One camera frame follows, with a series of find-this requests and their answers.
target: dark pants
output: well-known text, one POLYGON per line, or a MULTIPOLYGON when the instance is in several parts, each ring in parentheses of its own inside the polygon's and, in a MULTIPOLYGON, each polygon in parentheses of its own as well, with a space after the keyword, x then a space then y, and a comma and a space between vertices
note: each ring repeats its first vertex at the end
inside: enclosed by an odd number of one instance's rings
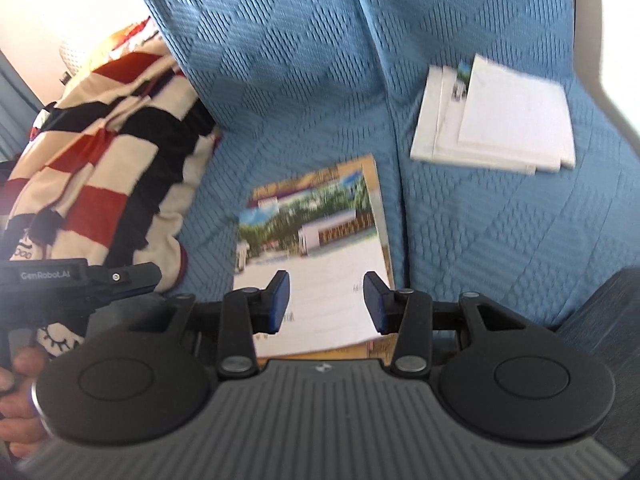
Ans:
POLYGON ((613 372, 616 399, 596 439, 627 464, 640 461, 640 268, 608 280, 558 335, 613 372))

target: black circular disc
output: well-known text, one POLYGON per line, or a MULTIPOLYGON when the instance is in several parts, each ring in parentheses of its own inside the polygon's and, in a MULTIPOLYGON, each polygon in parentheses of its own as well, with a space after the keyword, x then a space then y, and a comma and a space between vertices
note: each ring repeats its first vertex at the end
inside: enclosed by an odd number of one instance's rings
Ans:
POLYGON ((454 357, 439 377, 450 409, 505 440, 548 444, 586 434, 613 403, 610 370, 552 333, 493 332, 454 357))
POLYGON ((163 334, 118 332, 53 361, 34 402, 54 434, 122 445, 171 433, 200 411, 209 387, 199 362, 163 334))

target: booklet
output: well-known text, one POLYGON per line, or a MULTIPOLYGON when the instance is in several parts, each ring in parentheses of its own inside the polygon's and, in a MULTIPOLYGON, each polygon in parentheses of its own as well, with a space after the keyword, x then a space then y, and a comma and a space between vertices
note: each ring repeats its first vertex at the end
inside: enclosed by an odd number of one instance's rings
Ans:
POLYGON ((234 288, 289 272, 280 332, 254 336, 258 357, 319 352, 379 337, 362 295, 374 270, 391 287, 382 196, 371 155, 255 189, 238 226, 234 288))

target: white wall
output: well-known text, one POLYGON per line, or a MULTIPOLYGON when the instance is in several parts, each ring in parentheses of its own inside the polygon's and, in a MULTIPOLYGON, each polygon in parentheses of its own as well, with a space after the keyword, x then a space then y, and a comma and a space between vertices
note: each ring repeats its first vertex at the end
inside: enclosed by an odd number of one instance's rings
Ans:
POLYGON ((585 88, 640 153, 635 65, 640 0, 576 0, 575 69, 585 88))
POLYGON ((0 50, 46 104, 62 94, 65 38, 90 50, 147 15, 142 0, 0 0, 0 50))

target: blue quilted fabric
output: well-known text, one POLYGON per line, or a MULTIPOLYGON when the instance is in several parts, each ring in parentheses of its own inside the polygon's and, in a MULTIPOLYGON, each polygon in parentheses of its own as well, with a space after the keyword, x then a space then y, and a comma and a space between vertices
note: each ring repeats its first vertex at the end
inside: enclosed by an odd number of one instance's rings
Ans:
POLYGON ((180 238, 184 290, 229 290, 255 186, 365 153, 399 285, 440 300, 480 290, 549 324, 640 264, 640 164, 574 75, 572 0, 145 1, 226 135, 180 238), (575 170, 409 159, 428 66, 476 52, 565 86, 575 170))

